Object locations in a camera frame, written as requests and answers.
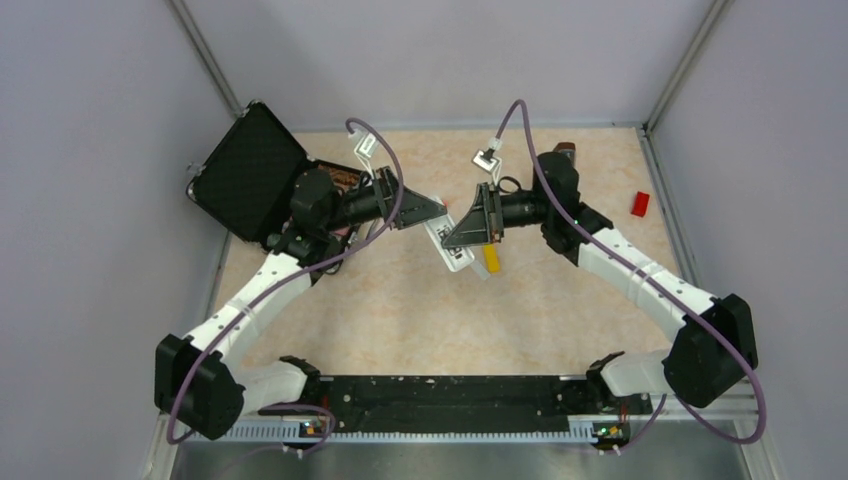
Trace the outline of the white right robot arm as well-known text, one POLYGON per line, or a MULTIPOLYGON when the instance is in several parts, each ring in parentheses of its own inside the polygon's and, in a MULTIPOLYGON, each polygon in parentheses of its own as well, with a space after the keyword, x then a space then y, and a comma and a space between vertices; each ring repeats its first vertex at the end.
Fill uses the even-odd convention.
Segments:
POLYGON ((650 259, 612 221, 580 199, 571 143, 538 156, 531 188, 503 193, 481 183, 468 213, 442 239, 453 250, 501 240, 508 228, 537 225, 548 247, 607 281, 646 313, 671 346, 650 353, 613 353, 587 372, 589 404, 612 412, 627 396, 671 394, 705 408, 758 366, 749 304, 720 298, 650 259))

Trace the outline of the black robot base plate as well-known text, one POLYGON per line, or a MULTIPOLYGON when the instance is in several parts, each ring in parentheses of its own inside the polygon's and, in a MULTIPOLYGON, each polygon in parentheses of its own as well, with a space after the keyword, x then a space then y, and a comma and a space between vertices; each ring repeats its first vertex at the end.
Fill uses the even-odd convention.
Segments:
POLYGON ((336 375, 310 380, 300 403, 333 413, 341 433, 563 433, 579 415, 651 414, 582 376, 336 375))

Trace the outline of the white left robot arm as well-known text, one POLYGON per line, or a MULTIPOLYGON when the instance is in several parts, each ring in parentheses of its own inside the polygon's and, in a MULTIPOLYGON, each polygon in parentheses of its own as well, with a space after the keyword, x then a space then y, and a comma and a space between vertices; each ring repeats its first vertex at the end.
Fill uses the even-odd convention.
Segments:
POLYGON ((311 169, 293 182, 290 216, 280 240, 253 277, 221 309, 182 337, 167 335, 155 351, 154 403, 168 414, 170 443, 178 423, 214 440, 244 414, 286 403, 297 413, 319 404, 315 370, 285 357, 246 369, 242 360, 263 331, 330 267, 369 244, 347 247, 336 233, 378 218, 405 229, 446 214, 446 207, 406 188, 390 168, 365 186, 342 191, 329 172, 311 169))

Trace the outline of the white battery cover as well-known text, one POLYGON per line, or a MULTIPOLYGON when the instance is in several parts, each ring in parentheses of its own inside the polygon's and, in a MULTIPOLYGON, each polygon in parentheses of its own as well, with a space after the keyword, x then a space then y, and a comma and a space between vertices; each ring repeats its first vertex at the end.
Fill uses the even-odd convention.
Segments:
POLYGON ((491 276, 490 272, 479 260, 475 260, 470 265, 470 267, 475 272, 475 274, 483 281, 489 279, 491 276))

